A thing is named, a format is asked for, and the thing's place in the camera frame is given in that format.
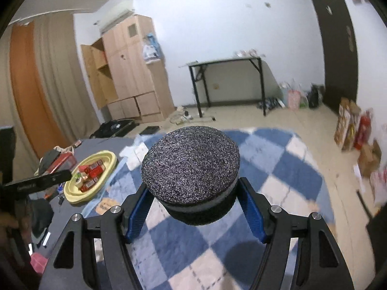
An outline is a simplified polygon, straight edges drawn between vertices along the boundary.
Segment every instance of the air conditioner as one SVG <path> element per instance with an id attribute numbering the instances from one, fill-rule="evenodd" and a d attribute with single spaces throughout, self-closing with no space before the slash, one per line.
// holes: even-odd
<path id="1" fill-rule="evenodd" d="M 134 14 L 133 0 L 125 0 L 109 10 L 102 19 L 98 21 L 101 34 L 107 32 L 114 25 Z"/>

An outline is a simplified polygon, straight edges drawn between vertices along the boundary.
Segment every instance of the tile floor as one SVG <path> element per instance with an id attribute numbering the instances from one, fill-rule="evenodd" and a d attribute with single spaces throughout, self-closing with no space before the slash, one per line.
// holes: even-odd
<path id="1" fill-rule="evenodd" d="M 274 110 L 264 117 L 254 105 L 212 107 L 204 109 L 204 119 L 199 120 L 197 109 L 188 109 L 194 120 L 182 125 L 171 124 L 169 120 L 152 124 L 141 124 L 128 136 L 135 136 L 148 125 L 158 125 L 162 132 L 171 132 L 186 125 L 206 125 L 214 128 L 239 129 L 249 127 L 282 128 L 296 132 L 308 146 L 328 186 L 336 219 L 336 238 L 349 267 L 356 290 L 365 289 L 375 275 L 372 248 L 366 224 L 367 216 L 359 202 L 356 190 L 359 182 L 353 174 L 353 165 L 359 152 L 342 153 L 333 140 L 337 116 L 327 107 L 317 110 L 288 109 Z M 371 213 L 377 209 L 372 203 L 369 183 L 363 195 Z"/>

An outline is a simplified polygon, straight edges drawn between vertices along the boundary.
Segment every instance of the black foam cylinder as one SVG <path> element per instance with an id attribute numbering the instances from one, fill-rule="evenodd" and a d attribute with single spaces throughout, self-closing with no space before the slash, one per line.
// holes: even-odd
<path id="1" fill-rule="evenodd" d="M 142 162 L 142 180 L 172 217 L 203 225 L 233 206 L 239 162 L 237 144 L 223 132 L 189 126 L 153 145 Z"/>

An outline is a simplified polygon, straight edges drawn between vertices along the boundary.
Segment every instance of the yellow tray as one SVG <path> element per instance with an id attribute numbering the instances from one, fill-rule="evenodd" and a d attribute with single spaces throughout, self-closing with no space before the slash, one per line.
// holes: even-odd
<path id="1" fill-rule="evenodd" d="M 102 173 L 101 177 L 99 178 L 99 181 L 97 184 L 92 187 L 90 190 L 88 190 L 85 193 L 82 193 L 76 183 L 75 180 L 77 178 L 77 174 L 79 172 L 78 167 L 83 166 L 83 165 L 90 165 L 96 161 L 101 159 L 103 161 L 103 164 L 105 166 L 105 171 Z M 117 157 L 114 153 L 108 151 L 108 150 L 103 150 L 101 152 L 95 153 L 89 157 L 87 157 L 85 160 L 81 161 L 74 171 L 72 172 L 72 177 L 70 181 L 67 181 L 65 184 L 65 187 L 63 189 L 63 193 L 66 197 L 66 199 L 71 203 L 71 204 L 77 204 L 80 202 L 84 201 L 89 201 L 90 199 L 93 198 L 93 196 L 100 190 L 100 188 L 105 184 L 106 180 L 112 174 L 115 166 L 117 163 Z"/>

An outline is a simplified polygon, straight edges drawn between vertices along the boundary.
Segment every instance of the blue and white argyle blanket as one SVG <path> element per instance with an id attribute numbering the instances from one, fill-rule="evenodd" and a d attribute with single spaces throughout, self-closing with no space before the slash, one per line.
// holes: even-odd
<path id="1" fill-rule="evenodd" d="M 301 216 L 318 211 L 334 226 L 327 186 L 296 134 L 255 128 L 224 133 L 239 146 L 239 176 L 247 177 L 272 205 Z M 133 147 L 144 143 L 150 149 L 161 137 L 137 136 Z M 83 215 L 97 215 L 95 207 L 104 197 L 123 203 L 141 182 L 141 163 L 135 167 L 124 158 Z M 289 289 L 294 272 L 297 239 L 292 240 L 282 289 Z M 238 201 L 222 219 L 189 226 L 169 216 L 156 199 L 140 237 L 128 247 L 145 290 L 249 289 L 264 249 L 252 235 Z"/>

